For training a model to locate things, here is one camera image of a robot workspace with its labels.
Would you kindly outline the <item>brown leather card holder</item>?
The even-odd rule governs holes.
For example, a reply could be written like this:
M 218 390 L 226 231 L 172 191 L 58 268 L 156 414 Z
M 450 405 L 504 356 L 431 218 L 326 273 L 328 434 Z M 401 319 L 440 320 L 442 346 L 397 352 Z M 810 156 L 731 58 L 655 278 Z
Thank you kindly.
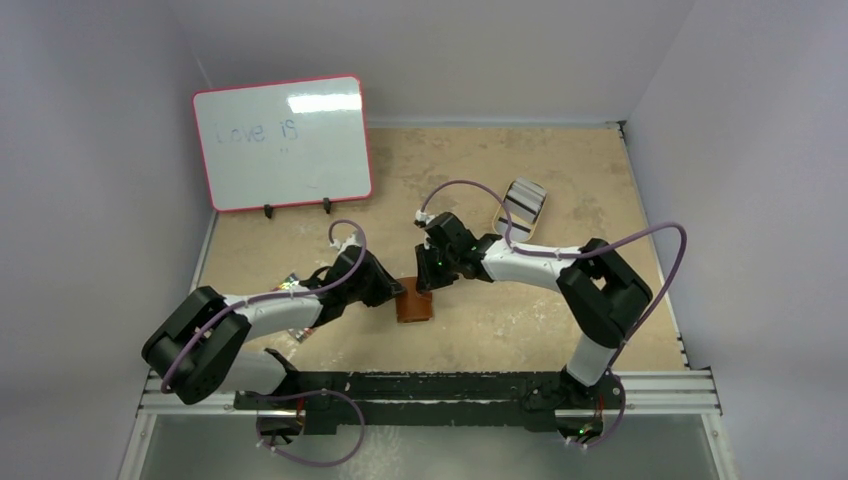
M 398 280 L 404 291 L 395 297 L 396 320 L 400 324 L 426 322 L 433 318 L 433 296 L 431 292 L 421 293 L 416 289 L 416 277 L 403 277 Z

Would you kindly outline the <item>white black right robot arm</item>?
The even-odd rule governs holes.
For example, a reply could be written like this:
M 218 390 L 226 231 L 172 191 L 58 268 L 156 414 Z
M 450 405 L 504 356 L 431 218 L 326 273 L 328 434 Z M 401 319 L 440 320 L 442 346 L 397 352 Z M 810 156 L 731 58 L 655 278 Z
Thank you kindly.
M 475 237 L 451 212 L 419 211 L 414 223 L 425 233 L 415 248 L 420 292 L 465 278 L 560 293 L 581 331 L 562 370 L 561 392 L 576 407 L 599 396 L 600 380 L 653 300 L 647 283 L 606 241 L 553 248 L 511 243 L 498 234 Z

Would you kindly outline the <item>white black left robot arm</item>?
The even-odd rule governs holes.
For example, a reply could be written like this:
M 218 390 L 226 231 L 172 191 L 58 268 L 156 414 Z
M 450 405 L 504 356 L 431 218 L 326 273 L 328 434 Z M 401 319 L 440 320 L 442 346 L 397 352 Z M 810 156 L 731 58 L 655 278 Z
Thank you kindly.
M 367 249 L 348 246 L 334 263 L 289 290 L 254 297 L 193 290 L 148 338 L 142 359 L 166 393 L 196 404 L 222 389 L 244 343 L 286 330 L 316 329 L 361 303 L 377 307 L 406 289 Z

